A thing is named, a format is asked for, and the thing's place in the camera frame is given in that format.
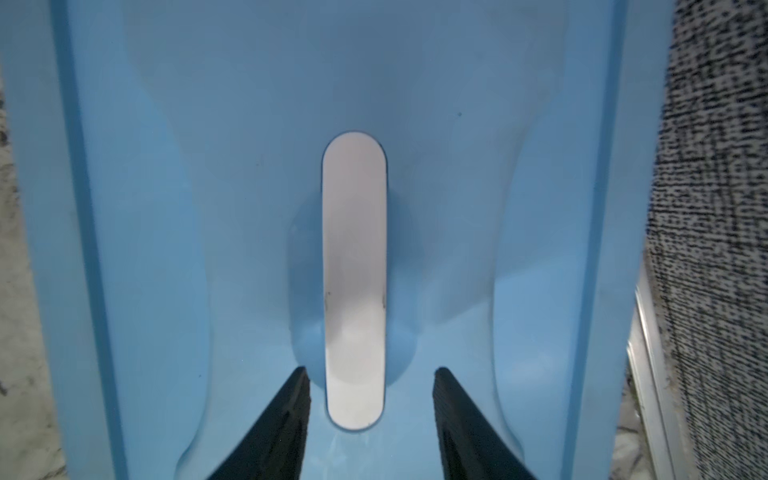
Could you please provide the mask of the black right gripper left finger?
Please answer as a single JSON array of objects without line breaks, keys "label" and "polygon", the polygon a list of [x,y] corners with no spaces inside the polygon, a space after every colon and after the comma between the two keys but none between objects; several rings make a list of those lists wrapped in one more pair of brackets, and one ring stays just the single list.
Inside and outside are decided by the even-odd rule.
[{"label": "black right gripper left finger", "polygon": [[301,476],[311,410],[304,367],[289,375],[212,479],[298,479]]}]

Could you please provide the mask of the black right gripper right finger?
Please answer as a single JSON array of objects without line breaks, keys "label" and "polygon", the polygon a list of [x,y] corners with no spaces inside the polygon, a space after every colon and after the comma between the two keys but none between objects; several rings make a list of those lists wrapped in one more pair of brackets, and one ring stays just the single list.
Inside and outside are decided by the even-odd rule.
[{"label": "black right gripper right finger", "polygon": [[535,479],[448,368],[435,371],[432,397],[445,479]]}]

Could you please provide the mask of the blue plastic bin lid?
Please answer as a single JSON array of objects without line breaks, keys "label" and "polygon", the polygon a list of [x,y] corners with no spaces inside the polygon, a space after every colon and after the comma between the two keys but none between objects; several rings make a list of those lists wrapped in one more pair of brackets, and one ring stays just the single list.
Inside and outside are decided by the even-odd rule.
[{"label": "blue plastic bin lid", "polygon": [[443,479],[448,368],[609,475],[671,1],[5,1],[73,479],[208,479],[289,375],[298,479]]}]

